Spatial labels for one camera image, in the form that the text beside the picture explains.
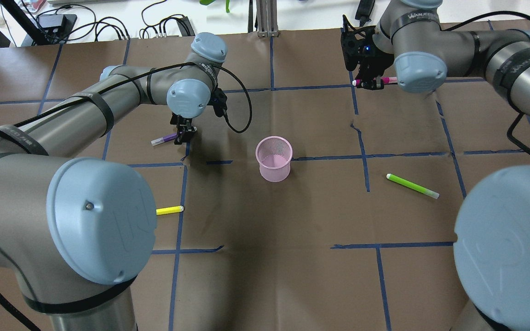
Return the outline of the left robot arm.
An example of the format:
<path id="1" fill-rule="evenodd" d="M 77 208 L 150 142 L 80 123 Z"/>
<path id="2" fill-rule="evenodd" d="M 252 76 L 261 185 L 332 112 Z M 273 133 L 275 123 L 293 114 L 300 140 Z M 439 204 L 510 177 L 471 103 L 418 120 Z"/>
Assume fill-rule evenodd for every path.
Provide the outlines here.
<path id="1" fill-rule="evenodd" d="M 0 126 L 0 268 L 15 273 L 26 304 L 56 331 L 136 331 L 131 285 L 155 245 L 156 204 L 128 165 L 77 157 L 142 104 L 165 105 L 189 142 L 219 92 L 228 47 L 194 36 L 183 63 L 109 66 L 59 105 Z M 38 327 L 0 293 L 0 306 Z"/>

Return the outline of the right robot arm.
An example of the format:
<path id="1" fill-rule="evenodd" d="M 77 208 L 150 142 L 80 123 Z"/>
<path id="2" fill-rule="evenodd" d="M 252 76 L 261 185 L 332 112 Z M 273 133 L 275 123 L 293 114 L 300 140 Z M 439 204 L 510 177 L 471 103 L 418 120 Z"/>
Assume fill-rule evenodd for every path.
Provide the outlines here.
<path id="1" fill-rule="evenodd" d="M 394 66 L 410 93 L 438 89 L 448 77 L 482 77 L 517 117 L 507 138 L 523 152 L 515 126 L 530 117 L 530 31 L 442 29 L 440 0 L 391 0 L 375 26 L 343 17 L 341 49 L 352 84 L 382 89 Z M 454 330 L 530 331 L 530 165 L 503 168 L 465 197 L 455 222 L 454 260 L 469 309 Z"/>

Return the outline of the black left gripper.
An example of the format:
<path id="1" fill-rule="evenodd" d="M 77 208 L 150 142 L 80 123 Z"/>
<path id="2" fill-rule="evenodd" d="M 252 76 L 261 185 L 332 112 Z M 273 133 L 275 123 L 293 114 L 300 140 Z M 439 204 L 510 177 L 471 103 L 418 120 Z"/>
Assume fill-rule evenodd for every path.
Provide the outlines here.
<path id="1" fill-rule="evenodd" d="M 211 106 L 217 117 L 223 117 L 227 111 L 227 96 L 219 87 L 213 90 L 207 87 L 171 87 L 170 88 L 170 124 L 175 125 L 175 145 L 191 141 L 197 132 L 192 125 L 193 119 L 200 117 L 206 107 Z"/>

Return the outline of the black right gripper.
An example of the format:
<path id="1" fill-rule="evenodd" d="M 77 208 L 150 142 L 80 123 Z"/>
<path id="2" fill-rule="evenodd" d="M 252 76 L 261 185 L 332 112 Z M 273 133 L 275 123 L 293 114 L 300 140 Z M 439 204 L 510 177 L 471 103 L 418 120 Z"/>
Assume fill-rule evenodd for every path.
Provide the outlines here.
<path id="1" fill-rule="evenodd" d="M 383 90 L 385 70 L 393 65 L 395 57 L 388 54 L 374 43 L 376 26 L 356 28 L 343 16 L 343 31 L 341 32 L 341 51 L 347 71 L 353 72 L 358 67 L 355 76 L 358 79 L 357 88 L 366 90 Z"/>

